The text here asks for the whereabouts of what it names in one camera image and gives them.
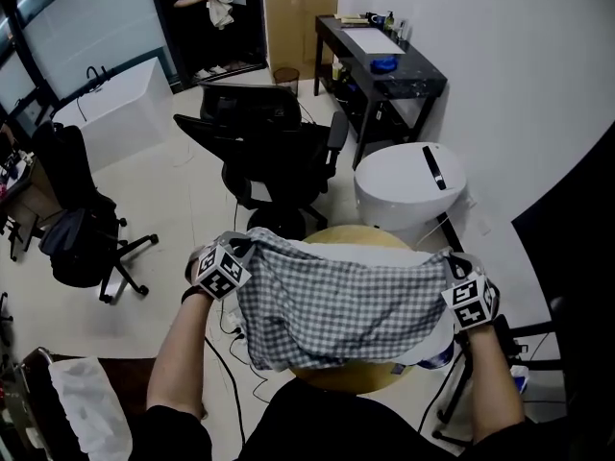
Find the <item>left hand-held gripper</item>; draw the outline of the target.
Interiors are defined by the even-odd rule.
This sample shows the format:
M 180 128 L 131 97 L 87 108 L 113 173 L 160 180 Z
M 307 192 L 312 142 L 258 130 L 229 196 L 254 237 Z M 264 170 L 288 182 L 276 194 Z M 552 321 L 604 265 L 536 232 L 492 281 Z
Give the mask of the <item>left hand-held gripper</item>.
M 248 270 L 256 247 L 247 234 L 226 231 L 206 246 L 195 275 L 195 286 L 222 301 L 252 277 Z

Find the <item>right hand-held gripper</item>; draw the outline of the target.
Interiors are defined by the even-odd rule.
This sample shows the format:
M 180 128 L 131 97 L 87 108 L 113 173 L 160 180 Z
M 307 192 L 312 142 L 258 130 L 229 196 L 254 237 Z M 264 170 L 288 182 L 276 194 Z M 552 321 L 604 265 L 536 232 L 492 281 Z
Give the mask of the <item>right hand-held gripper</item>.
M 459 329 L 491 323 L 498 314 L 498 288 L 475 256 L 444 253 L 446 288 L 441 292 Z

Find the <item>person's left hand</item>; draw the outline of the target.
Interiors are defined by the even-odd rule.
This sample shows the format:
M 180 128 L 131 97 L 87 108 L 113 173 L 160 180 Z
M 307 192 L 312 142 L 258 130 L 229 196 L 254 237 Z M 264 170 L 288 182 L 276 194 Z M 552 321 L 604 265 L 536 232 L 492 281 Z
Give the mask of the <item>person's left hand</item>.
M 188 257 L 188 261 L 184 269 L 184 277 L 189 284 L 192 284 L 194 282 L 195 275 L 199 266 L 200 257 L 206 248 L 206 246 L 197 247 Z

